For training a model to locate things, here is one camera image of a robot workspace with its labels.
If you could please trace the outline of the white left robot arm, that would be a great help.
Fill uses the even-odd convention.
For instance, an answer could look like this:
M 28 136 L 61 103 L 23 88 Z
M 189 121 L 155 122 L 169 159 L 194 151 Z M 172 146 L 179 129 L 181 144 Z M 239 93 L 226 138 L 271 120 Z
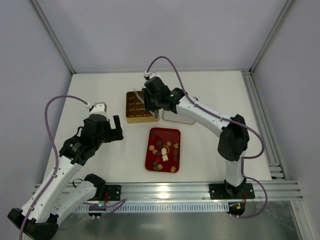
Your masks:
M 38 190 L 23 207 L 13 208 L 7 216 L 20 230 L 20 238 L 28 236 L 32 240 L 51 240 L 60 224 L 78 206 L 105 196 L 106 181 L 90 173 L 68 195 L 60 197 L 70 180 L 102 144 L 123 140 L 119 116 L 113 116 L 113 120 L 115 128 L 111 128 L 105 115 L 90 114 L 77 133 L 63 143 L 55 166 Z

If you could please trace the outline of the metal tongs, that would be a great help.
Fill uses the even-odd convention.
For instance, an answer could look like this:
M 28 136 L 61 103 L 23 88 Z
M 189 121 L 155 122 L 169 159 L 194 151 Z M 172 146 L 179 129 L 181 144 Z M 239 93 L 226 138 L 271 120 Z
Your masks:
M 156 106 L 154 98 L 151 96 L 149 91 L 146 88 L 141 89 L 141 95 L 139 95 L 138 91 L 133 89 L 136 97 L 144 104 L 144 108 L 146 111 L 149 111 L 154 118 L 159 117 L 159 108 Z

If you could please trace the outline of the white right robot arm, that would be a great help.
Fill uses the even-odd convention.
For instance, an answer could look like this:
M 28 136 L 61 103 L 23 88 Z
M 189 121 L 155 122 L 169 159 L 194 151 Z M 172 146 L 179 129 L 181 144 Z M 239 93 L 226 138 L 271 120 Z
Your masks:
M 242 157 L 250 140 L 244 118 L 224 116 L 188 96 L 180 88 L 170 90 L 158 76 L 145 77 L 142 88 L 146 110 L 156 114 L 160 109 L 186 117 L 218 137 L 217 151 L 226 160 L 224 187 L 232 198 L 241 197 L 246 184 L 242 173 Z

